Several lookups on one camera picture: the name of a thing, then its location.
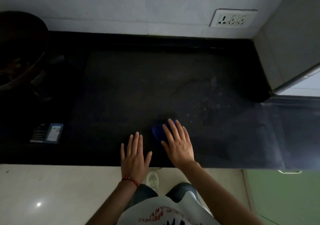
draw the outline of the red thread bracelet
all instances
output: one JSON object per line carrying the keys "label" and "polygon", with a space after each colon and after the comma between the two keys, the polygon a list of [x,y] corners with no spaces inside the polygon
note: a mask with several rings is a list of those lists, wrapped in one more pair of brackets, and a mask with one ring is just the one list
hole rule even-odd
{"label": "red thread bracelet", "polygon": [[129,175],[124,176],[121,181],[124,181],[124,180],[132,181],[137,186],[137,189],[138,189],[139,183],[135,179],[131,178]]}

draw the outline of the person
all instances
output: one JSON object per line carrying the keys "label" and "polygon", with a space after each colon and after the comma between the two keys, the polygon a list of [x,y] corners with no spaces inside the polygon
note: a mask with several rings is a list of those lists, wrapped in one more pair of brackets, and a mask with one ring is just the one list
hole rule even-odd
{"label": "person", "polygon": [[[121,144],[121,173],[123,179],[89,219],[86,225],[155,224],[155,225],[261,225],[251,211],[194,160],[189,134],[178,120],[168,120],[172,134],[163,125],[168,143],[162,145],[173,165],[180,169],[191,184],[181,183],[166,196],[142,184],[146,178],[152,152],[144,160],[142,135],[129,138],[127,153]],[[199,192],[212,215],[202,207]]]}

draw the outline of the kitchen counter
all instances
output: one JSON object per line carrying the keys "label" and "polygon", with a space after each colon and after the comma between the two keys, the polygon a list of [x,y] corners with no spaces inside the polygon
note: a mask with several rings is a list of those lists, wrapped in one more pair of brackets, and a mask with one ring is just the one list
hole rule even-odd
{"label": "kitchen counter", "polygon": [[250,41],[52,32],[55,42],[82,75],[61,117],[60,143],[11,138],[0,147],[5,163],[117,166],[121,142],[139,131],[144,152],[153,151],[150,166],[171,167],[151,126],[172,118],[187,128],[203,167],[319,168],[320,116],[308,107],[315,100],[260,103],[269,87]]}

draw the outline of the blue sponge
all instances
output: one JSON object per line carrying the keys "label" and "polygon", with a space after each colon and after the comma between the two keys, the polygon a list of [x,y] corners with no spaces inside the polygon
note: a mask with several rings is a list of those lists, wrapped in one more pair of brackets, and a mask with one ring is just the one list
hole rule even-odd
{"label": "blue sponge", "polygon": [[[170,131],[171,134],[172,134],[172,130],[171,130],[171,127],[170,127],[169,123],[166,121],[166,122],[163,123],[163,124],[165,124],[165,125],[167,126],[167,128],[169,129],[169,131]],[[165,131],[164,131],[163,128],[162,128],[162,125],[163,125],[163,124],[154,125],[153,127],[151,127],[151,130],[152,130],[152,133],[153,133],[154,137],[155,137],[159,142],[165,141],[167,144],[169,144],[169,143],[168,143],[168,139],[167,139],[166,134],[165,134]]]}

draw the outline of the white sneaker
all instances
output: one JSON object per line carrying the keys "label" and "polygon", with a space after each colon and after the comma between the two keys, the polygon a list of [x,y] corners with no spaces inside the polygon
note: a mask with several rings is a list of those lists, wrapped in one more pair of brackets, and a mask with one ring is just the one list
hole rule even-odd
{"label": "white sneaker", "polygon": [[146,185],[153,189],[157,194],[159,193],[159,175],[157,171],[150,171],[146,176]]}

